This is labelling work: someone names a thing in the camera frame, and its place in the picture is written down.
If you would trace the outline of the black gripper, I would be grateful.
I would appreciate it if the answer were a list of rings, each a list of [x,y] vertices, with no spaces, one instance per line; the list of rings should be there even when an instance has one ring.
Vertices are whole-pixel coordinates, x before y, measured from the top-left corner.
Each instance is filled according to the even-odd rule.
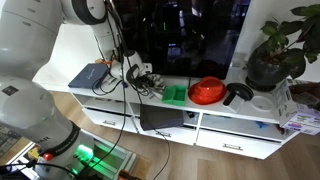
[[[149,74],[136,77],[132,84],[138,89],[148,89],[155,85]]]

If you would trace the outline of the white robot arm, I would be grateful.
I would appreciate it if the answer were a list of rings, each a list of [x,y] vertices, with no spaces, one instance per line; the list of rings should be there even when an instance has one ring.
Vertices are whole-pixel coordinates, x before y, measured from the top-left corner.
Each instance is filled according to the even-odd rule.
[[[94,138],[62,115],[51,94],[33,81],[64,22],[89,25],[105,55],[122,44],[104,0],[1,0],[1,123],[40,147],[35,171],[48,180],[76,177],[98,165]]]

